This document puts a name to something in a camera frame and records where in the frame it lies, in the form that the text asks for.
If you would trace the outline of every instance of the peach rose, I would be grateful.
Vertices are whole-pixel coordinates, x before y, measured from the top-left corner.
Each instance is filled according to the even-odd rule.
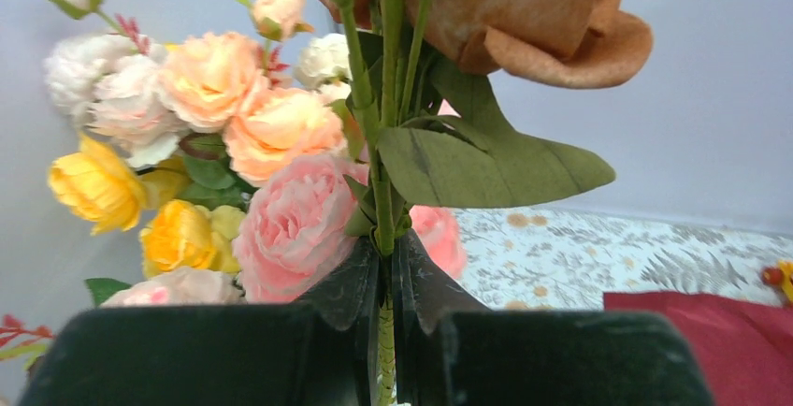
[[[263,37],[283,41],[297,32],[313,32],[301,19],[305,7],[306,0],[256,0],[251,16]]]
[[[236,32],[191,37],[168,54],[157,93],[196,132],[217,132],[259,80],[261,55],[255,41]]]
[[[347,148],[339,116],[322,98],[298,88],[254,84],[239,114],[223,131],[231,168],[253,186],[262,186],[299,155],[341,154]]]
[[[346,258],[344,226],[355,198],[344,175],[366,182],[365,165],[328,153],[298,156],[256,191],[232,242],[249,302],[288,302]]]
[[[460,242],[460,225],[447,208],[415,206],[411,208],[413,230],[429,258],[452,278],[460,278],[468,262]]]

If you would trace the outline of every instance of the white wall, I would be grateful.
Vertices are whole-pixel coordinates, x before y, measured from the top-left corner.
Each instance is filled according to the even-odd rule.
[[[231,0],[109,0],[162,40],[208,30],[252,34]],[[603,155],[618,181],[565,208],[760,231],[793,232],[793,11],[790,0],[625,0],[649,21],[656,50],[628,85],[570,92],[493,77],[522,131]],[[329,30],[311,0],[307,18]],[[72,22],[40,0],[0,0],[0,314],[57,328],[88,306],[80,281],[140,278],[134,233],[89,238],[90,225],[58,205],[50,162],[76,139],[43,92],[41,62],[53,44],[101,25]],[[294,61],[301,37],[286,50]],[[0,394],[22,381],[0,364]]]

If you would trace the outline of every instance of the petal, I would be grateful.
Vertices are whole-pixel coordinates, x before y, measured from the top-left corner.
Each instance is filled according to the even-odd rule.
[[[650,56],[653,34],[639,18],[619,12],[607,36],[589,34],[564,62],[494,28],[488,29],[484,44],[514,76],[563,88],[595,89],[617,86],[635,76]]]

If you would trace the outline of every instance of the peach flower bud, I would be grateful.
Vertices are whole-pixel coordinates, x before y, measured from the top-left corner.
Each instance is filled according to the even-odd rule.
[[[346,152],[341,119],[318,94],[270,90],[262,79],[223,131],[231,168],[240,177],[262,186],[299,155]]]
[[[261,48],[235,32],[189,38],[159,71],[161,102],[196,132],[221,130],[261,77]]]
[[[275,41],[291,38],[298,32],[313,32],[313,27],[303,22],[306,0],[256,0],[251,16],[263,37]]]

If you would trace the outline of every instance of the red leaf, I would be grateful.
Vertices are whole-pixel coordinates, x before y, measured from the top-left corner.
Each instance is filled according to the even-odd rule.
[[[4,336],[4,337],[0,338],[0,347],[2,347],[2,346],[4,346],[4,345],[6,345],[7,343],[9,343],[9,342],[11,342],[11,341],[13,341],[13,340],[14,340],[14,339],[16,339],[16,338],[17,338],[19,335],[20,335],[20,333],[18,333],[18,332],[17,332],[17,333],[11,334],[11,335],[9,335],[9,336]]]
[[[40,337],[42,337],[42,338],[52,339],[54,337],[52,335],[52,331],[49,328],[47,328],[46,326],[43,326],[43,325],[38,327],[38,328],[36,328],[36,330],[33,333],[38,335],[38,336],[40,336]]]
[[[3,326],[19,329],[24,326],[24,323],[13,315],[6,314],[3,316]]]

